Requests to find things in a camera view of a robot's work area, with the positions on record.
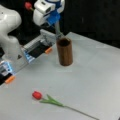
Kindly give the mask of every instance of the red tulip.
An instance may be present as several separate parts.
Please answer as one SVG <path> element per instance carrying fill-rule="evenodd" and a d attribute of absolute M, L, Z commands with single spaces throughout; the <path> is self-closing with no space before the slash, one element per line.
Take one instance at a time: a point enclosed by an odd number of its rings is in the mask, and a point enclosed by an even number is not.
<path fill-rule="evenodd" d="M 34 93 L 32 94 L 32 96 L 36 99 L 36 100 L 40 100 L 42 98 L 42 94 L 38 91 L 34 91 Z"/>
<path fill-rule="evenodd" d="M 25 8 L 26 8 L 27 10 L 33 10 L 32 4 L 31 4 L 30 2 L 25 2 Z"/>

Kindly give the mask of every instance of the table surface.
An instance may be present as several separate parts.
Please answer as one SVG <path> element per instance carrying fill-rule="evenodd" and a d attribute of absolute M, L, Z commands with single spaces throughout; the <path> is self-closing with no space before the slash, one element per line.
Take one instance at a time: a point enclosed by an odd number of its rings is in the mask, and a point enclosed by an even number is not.
<path fill-rule="evenodd" d="M 120 50 L 92 39 L 69 33 L 74 63 L 59 65 L 56 45 L 0 87 L 1 120 L 93 120 L 57 106 L 39 103 L 34 90 L 100 120 L 120 117 Z"/>

